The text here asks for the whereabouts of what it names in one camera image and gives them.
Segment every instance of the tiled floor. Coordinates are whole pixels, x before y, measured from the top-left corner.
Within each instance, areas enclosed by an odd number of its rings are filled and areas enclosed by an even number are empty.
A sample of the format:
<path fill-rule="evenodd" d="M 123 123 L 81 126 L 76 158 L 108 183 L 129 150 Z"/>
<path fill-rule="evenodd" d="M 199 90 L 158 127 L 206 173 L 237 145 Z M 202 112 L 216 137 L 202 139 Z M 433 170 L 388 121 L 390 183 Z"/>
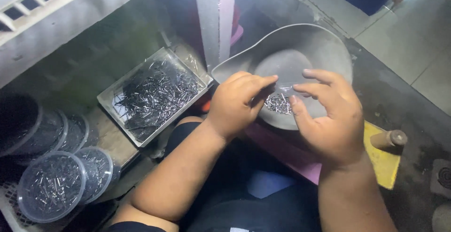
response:
<path fill-rule="evenodd" d="M 345 0 L 300 0 L 451 116 L 451 0 L 404 0 L 373 16 Z"/>

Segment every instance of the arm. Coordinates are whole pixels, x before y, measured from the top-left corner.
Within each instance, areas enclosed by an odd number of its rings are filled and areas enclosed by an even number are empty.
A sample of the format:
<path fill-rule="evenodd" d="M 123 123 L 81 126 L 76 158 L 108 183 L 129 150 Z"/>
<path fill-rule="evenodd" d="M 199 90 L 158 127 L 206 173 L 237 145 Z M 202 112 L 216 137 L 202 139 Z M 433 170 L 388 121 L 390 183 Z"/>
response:
<path fill-rule="evenodd" d="M 221 84 L 207 118 L 137 187 L 113 223 L 135 221 L 178 231 L 216 160 L 238 132 L 253 122 L 276 76 L 239 72 Z"/>
<path fill-rule="evenodd" d="M 396 231 L 364 148 L 358 97 L 339 74 L 305 70 L 303 75 L 320 83 L 297 85 L 295 90 L 318 99 L 327 110 L 326 117 L 313 119 L 298 97 L 290 97 L 302 136 L 323 159 L 319 210 L 324 232 Z"/>

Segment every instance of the hand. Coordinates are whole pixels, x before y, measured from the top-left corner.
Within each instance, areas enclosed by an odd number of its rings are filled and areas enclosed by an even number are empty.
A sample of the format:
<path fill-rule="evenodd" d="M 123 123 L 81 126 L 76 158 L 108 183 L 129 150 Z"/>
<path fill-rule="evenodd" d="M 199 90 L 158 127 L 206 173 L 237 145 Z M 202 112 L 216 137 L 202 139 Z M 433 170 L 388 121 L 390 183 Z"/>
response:
<path fill-rule="evenodd" d="M 227 140 L 254 122 L 268 96 L 274 91 L 277 75 L 260 77 L 240 71 L 219 85 L 205 121 Z"/>
<path fill-rule="evenodd" d="M 325 70 L 304 70 L 303 76 L 320 83 L 295 85 L 294 90 L 318 99 L 327 116 L 312 119 L 302 100 L 291 96 L 301 135 L 327 166 L 341 168 L 359 162 L 365 152 L 364 119 L 362 105 L 351 85 L 340 74 Z"/>

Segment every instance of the knee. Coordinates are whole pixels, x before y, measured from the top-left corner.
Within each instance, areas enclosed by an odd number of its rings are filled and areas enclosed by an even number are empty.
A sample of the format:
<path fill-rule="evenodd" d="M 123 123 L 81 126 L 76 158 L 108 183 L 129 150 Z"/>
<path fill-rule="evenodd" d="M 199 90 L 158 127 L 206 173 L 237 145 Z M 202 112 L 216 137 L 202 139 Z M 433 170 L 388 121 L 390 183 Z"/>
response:
<path fill-rule="evenodd" d="M 203 119 L 201 119 L 198 116 L 188 116 L 188 117 L 185 117 L 182 120 L 180 120 L 180 122 L 178 122 L 178 124 L 176 126 L 181 125 L 183 123 L 188 123 L 188 122 L 200 122 L 200 123 L 202 123 Z"/>

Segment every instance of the person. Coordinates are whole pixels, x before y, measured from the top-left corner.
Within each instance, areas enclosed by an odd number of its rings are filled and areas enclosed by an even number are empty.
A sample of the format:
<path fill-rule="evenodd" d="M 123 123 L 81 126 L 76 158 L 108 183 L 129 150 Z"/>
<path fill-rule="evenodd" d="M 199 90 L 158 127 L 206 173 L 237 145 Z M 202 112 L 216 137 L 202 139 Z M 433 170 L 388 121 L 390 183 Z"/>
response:
<path fill-rule="evenodd" d="M 358 97 L 339 74 L 304 70 L 303 76 L 319 83 L 294 89 L 327 110 L 313 119 L 299 97 L 290 97 L 302 137 L 322 159 L 318 186 L 235 138 L 255 121 L 278 79 L 238 72 L 218 86 L 205 120 L 180 121 L 169 154 L 118 209 L 108 231 L 396 231 L 364 148 Z M 285 179 L 256 187 L 255 178 L 263 178 L 256 171 Z"/>

